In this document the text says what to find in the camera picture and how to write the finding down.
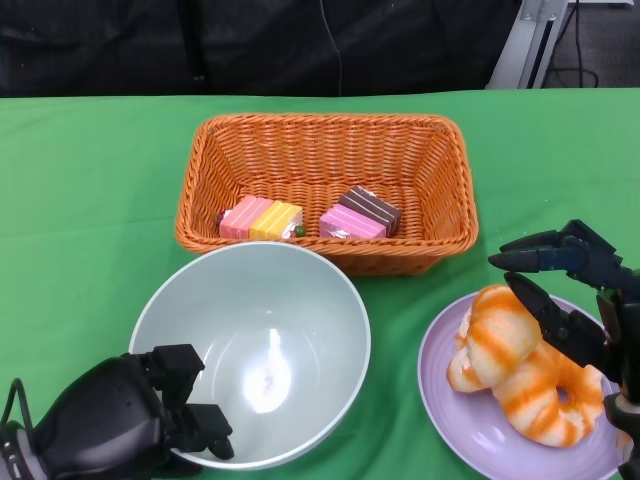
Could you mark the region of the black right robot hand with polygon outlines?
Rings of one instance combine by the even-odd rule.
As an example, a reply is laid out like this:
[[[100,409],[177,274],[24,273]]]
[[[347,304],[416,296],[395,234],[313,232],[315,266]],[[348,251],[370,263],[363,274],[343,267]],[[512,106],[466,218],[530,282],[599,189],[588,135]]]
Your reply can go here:
[[[618,467],[624,479],[639,477],[639,272],[622,265],[615,248],[584,222],[526,236],[488,257],[542,327],[543,339],[581,367],[591,365],[619,386],[604,398],[607,420],[633,441]],[[603,322],[596,325],[577,310],[561,310],[527,273],[564,270],[597,290]]]

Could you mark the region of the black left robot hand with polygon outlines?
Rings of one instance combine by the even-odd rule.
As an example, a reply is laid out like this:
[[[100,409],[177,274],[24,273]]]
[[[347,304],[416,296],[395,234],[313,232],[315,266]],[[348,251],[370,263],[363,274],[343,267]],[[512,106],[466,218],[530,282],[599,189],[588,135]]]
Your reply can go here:
[[[175,451],[234,456],[216,404],[188,401],[204,364],[190,344],[109,358],[75,380],[35,428],[50,479],[173,479],[199,473]]]

